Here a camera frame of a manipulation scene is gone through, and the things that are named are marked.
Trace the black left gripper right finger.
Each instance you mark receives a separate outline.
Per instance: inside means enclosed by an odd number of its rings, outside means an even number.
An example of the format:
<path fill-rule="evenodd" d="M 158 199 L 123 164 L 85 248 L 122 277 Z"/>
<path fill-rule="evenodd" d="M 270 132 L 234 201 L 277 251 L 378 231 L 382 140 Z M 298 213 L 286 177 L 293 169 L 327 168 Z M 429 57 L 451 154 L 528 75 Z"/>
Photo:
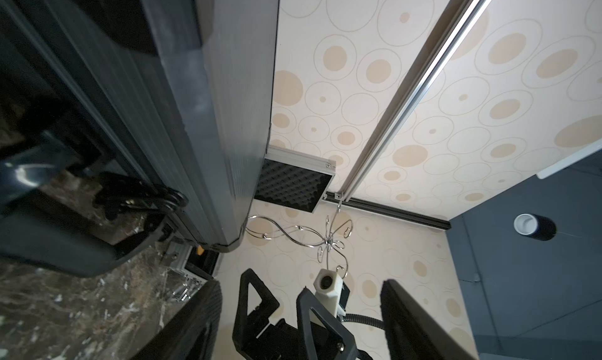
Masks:
<path fill-rule="evenodd" d="M 380 301 L 390 358 L 472 358 L 397 281 L 383 283 Z"/>

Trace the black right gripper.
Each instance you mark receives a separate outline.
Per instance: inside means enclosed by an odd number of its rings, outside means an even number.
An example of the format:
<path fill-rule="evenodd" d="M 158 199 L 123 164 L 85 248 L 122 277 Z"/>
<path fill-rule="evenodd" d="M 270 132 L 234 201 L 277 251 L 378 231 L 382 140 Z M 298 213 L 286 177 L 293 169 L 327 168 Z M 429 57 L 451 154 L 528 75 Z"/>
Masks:
<path fill-rule="evenodd" d="M 260 298 L 254 308 L 249 305 L 251 289 Z M 245 359 L 372 359 L 309 289 L 304 288 L 296 299 L 297 328 L 285 319 L 270 323 L 279 307 L 254 270 L 242 273 L 232 339 Z"/>

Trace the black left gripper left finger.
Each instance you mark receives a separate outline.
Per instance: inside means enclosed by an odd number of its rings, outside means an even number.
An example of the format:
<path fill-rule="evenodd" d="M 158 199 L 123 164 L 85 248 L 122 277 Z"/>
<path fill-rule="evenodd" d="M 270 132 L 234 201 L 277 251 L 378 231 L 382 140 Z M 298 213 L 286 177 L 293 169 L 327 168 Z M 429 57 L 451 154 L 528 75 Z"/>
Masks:
<path fill-rule="evenodd" d="M 210 359 L 223 297 L 216 280 L 205 283 L 135 359 Z"/>

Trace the dark grey poker case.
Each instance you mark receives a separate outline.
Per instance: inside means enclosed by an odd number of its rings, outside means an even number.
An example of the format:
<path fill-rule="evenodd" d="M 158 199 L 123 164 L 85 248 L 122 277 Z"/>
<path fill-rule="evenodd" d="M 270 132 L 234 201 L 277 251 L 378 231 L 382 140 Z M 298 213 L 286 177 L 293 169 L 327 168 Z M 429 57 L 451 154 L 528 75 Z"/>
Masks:
<path fill-rule="evenodd" d="M 93 277 L 243 236 L 280 0 L 1 0 L 1 255 Z"/>

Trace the silver aluminium poker case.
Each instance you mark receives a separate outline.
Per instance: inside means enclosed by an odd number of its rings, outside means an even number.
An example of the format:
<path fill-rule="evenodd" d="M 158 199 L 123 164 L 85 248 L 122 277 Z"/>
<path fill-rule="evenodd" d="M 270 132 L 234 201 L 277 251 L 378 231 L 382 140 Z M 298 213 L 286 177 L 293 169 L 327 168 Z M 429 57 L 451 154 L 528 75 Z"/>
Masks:
<path fill-rule="evenodd" d="M 269 147 L 263 161 L 255 200 L 264 209 L 283 208 L 288 224 L 299 223 L 300 214 L 312 214 L 318 204 L 327 199 L 328 187 L 335 177 L 336 163 L 332 159 L 309 156 L 279 147 Z M 262 214 L 274 220 L 273 214 Z M 246 239 L 265 246 L 269 242 L 255 239 L 245 233 Z M 304 249 L 285 239 L 278 245 Z M 219 271 L 224 257 L 216 250 L 193 246 L 175 238 L 169 243 L 162 262 L 184 278 L 183 282 L 167 296 L 169 302 L 185 302 Z"/>

